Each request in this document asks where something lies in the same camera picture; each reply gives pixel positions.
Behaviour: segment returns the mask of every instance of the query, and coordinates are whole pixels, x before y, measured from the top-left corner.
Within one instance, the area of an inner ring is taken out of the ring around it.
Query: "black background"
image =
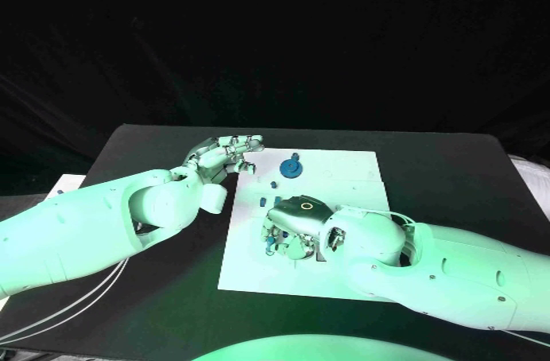
[[[201,137],[250,133],[261,134],[270,147],[375,151],[391,211],[550,255],[546,218],[496,140],[485,135],[122,126],[84,186],[169,169]],[[390,341],[456,361],[550,359],[550,348],[539,344],[464,328],[397,304],[217,290],[234,175],[222,186],[221,214],[199,211],[178,235],[129,259],[94,306],[12,346],[163,361],[191,359],[244,340],[323,333]],[[103,271],[18,293],[0,312],[2,332],[63,308],[104,276]],[[550,335],[522,333],[550,341]]]
[[[0,0],[0,192],[122,123],[480,132],[548,158],[546,0]]]

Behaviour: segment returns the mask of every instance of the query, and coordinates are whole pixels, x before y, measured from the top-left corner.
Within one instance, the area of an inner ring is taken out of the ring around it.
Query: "black table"
[[[169,169],[204,138],[233,134],[261,134],[266,146],[276,148],[374,151],[392,211],[550,254],[550,224],[497,141],[486,135],[125,125],[83,186]],[[235,180],[233,175],[222,183],[222,213],[199,211],[175,237],[130,258],[94,306],[12,347],[175,360],[260,337],[323,333],[385,340],[454,360],[550,359],[550,348],[503,332],[446,323],[398,304],[217,290]],[[15,295],[1,312],[2,332],[64,307],[107,272]]]

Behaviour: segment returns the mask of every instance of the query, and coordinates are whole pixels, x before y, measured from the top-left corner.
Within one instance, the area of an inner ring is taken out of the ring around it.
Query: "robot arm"
[[[182,165],[67,192],[0,223],[0,298],[79,278],[168,239],[202,208],[218,214],[228,173],[254,172],[243,153],[260,136],[208,138]]]
[[[456,228],[400,226],[364,208],[328,213],[310,200],[292,197],[267,212],[269,250],[296,260],[318,248],[361,295],[454,324],[550,333],[550,257]]]

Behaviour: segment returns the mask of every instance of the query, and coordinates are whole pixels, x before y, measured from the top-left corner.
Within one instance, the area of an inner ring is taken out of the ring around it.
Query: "black curtain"
[[[550,159],[546,0],[0,8],[2,189],[84,173],[122,123],[489,133]]]

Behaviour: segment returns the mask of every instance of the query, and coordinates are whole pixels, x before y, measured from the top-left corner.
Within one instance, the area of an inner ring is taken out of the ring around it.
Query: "white board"
[[[279,165],[293,152],[300,156],[303,171],[297,178],[287,179]],[[217,289],[388,301],[355,293],[315,256],[302,261],[290,261],[279,254],[266,256],[266,244],[260,241],[260,225],[276,196],[310,196],[332,210],[336,204],[390,210],[375,153],[267,148],[244,156],[254,163],[256,172],[253,176],[238,174]]]

